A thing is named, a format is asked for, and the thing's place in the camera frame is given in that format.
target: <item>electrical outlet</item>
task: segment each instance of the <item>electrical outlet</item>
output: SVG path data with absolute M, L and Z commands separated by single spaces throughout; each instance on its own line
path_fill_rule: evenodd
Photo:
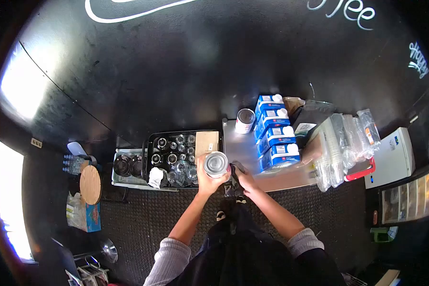
M 32 140 L 30 140 L 30 144 L 37 146 L 38 148 L 41 148 L 41 146 L 43 145 L 43 143 L 41 141 L 38 141 L 35 138 L 32 138 Z

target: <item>black floor mat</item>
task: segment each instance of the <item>black floor mat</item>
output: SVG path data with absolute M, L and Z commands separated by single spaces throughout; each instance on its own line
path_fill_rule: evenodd
M 119 252 L 117 263 L 105 263 L 110 277 L 128 285 L 143 284 L 154 264 L 160 241 L 171 231 L 195 193 L 196 190 L 174 193 L 130 189 L 127 204 L 102 201 L 101 234 L 109 237 Z M 376 245 L 370 242 L 369 228 L 364 223 L 363 180 L 345 182 L 326 193 L 320 192 L 317 186 L 309 186 L 269 194 L 317 234 L 341 271 L 362 269 L 374 259 Z M 206 204 L 191 242 L 193 254 L 215 224 L 222 199 L 223 195 L 216 193 Z M 280 240 L 260 210 L 251 202 L 248 205 L 257 224 Z

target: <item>black tray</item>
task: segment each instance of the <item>black tray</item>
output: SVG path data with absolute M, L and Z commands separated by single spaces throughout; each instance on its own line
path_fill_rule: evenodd
M 194 135 L 195 136 L 195 134 L 199 131 L 217 131 L 217 130 L 213 130 L 213 129 L 211 129 L 211 130 L 190 130 L 190 131 L 159 132 L 159 133 L 151 134 L 148 141 L 143 142 L 143 149 L 142 149 L 143 150 L 142 151 L 143 152 L 142 158 L 145 158 L 145 156 L 144 156 L 145 149 L 148 152 L 148 154 L 147 154 L 148 156 L 146 157 L 146 160 L 143 160 L 142 174 L 145 175 L 145 180 L 147 182 L 149 181 L 149 171 L 153 168 L 153 165 L 151 164 L 151 156 L 157 150 L 157 141 L 159 140 L 159 138 L 165 137 L 167 139 L 170 139 L 170 141 L 168 142 L 168 144 L 169 144 L 171 141 L 175 141 L 175 138 L 180 134 L 183 134 L 186 137 L 188 135 Z M 222 144 L 220 144 L 220 142 L 218 142 L 218 150 L 222 152 Z M 176 150 L 174 153 L 177 154 L 177 157 L 179 159 L 180 152 L 178 152 Z M 163 160 L 162 164 L 160 164 L 158 167 L 166 170 L 167 172 L 170 172 L 172 170 L 170 165 L 167 163 L 166 160 Z M 178 188 L 178 189 L 196 189 L 196 188 L 198 188 L 198 186 L 188 185 L 188 186 Z

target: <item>blue and white milk carton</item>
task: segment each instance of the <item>blue and white milk carton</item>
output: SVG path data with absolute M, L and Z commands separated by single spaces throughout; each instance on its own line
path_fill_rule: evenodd
M 259 95 L 254 114 L 256 118 L 261 116 L 264 110 L 285 108 L 283 97 L 280 94 L 275 95 Z
M 270 127 L 288 126 L 289 124 L 288 111 L 285 108 L 264 110 L 254 126 L 256 144 L 260 142 Z
M 275 145 L 287 145 L 296 142 L 292 126 L 272 127 L 267 130 L 257 145 L 257 157 L 260 159 L 270 147 Z
M 297 144 L 275 145 L 259 159 L 261 173 L 279 171 L 300 161 Z

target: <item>wooden cutting board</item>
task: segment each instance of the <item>wooden cutting board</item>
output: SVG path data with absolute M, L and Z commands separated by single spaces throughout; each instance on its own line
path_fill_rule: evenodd
M 102 182 L 97 168 L 86 166 L 80 179 L 81 197 L 87 204 L 97 204 L 102 195 Z

